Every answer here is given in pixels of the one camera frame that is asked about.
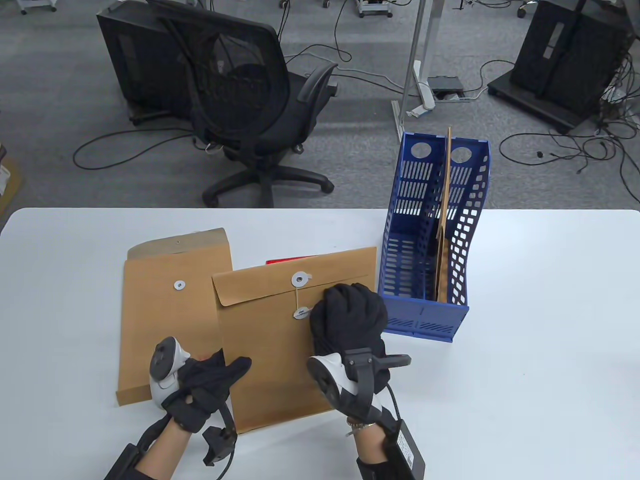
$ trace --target black sleeve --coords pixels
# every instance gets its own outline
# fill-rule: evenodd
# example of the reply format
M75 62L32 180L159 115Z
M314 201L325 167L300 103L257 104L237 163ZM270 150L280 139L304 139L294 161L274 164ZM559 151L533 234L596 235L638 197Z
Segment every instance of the black sleeve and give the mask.
M383 463L364 463L360 458L356 460L362 480L396 480L396 470L390 461Z
M138 472L134 468L130 468L129 470L127 470L125 472L125 474L122 476L121 480L154 480L154 479L152 479L151 477L146 476L142 472Z

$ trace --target gloved hand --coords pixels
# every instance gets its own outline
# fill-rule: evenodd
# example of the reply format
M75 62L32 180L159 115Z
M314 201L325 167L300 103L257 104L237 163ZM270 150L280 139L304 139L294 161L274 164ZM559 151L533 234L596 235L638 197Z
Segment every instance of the gloved hand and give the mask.
M316 355L340 353L356 348L371 348L383 358L385 343L380 337L387 327L387 308L382 297L362 284L338 284L324 291L324 298L311 310L311 333ZM381 370L374 379L374 392L389 382L389 370Z
M189 358L178 370L180 389L169 395L162 407L182 429L198 433L212 413L218 411L229 397L229 389L251 367L251 358L236 358L225 365L222 349L207 360ZM193 398L187 403L188 396Z

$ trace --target envelope flap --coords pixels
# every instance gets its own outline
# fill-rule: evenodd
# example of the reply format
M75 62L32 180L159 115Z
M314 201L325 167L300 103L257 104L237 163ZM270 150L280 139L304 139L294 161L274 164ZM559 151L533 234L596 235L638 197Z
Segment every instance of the envelope flap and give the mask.
M186 235L178 235L169 238L160 238L141 243L131 248L127 253L127 259L144 259L156 255L191 252L201 248L228 244L227 233L224 228L193 232Z
M365 276L376 265L376 247L264 265L219 273L213 284L223 307L294 291L291 278L303 271L310 276L300 290L324 284L337 284Z

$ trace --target chair caster wheel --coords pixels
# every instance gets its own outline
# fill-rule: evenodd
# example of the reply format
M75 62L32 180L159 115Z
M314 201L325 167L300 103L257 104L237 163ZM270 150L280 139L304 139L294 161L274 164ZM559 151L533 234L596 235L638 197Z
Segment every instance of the chair caster wheel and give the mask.
M202 202L204 202L206 208L215 209L218 208L218 196L210 195L207 192L202 194Z
M320 190L322 190L322 193L331 193L334 188L335 186L329 180L320 185Z

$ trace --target black office chair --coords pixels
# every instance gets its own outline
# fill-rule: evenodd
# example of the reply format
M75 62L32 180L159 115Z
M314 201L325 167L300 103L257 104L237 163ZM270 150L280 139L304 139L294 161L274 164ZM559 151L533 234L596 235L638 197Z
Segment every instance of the black office chair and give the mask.
M301 77L287 71L271 26L171 0L147 3L182 51L196 136L210 148L222 145L229 159L246 166L207 188L205 205L217 207L220 194L258 183L260 206L273 207L274 180L314 183L331 193L324 175L279 162L290 150L302 153L316 116L337 92L328 84L337 64Z

